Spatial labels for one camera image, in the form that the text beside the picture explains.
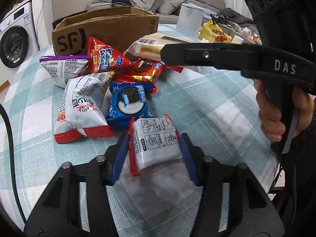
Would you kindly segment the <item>right hand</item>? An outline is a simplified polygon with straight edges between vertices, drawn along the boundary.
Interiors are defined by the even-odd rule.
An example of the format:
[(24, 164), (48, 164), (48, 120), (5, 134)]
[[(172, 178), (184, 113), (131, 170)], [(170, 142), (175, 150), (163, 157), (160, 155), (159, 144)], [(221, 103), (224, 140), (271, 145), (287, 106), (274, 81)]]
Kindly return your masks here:
[[(272, 142), (280, 142), (285, 133), (286, 126), (281, 122), (281, 110), (271, 104), (268, 100), (263, 82), (254, 79), (254, 87), (257, 91), (256, 101), (259, 106), (259, 118), (261, 120), (261, 130), (265, 137)], [(314, 97), (296, 87), (293, 89), (292, 100), (299, 110), (294, 137), (307, 129), (312, 122), (314, 109)]]

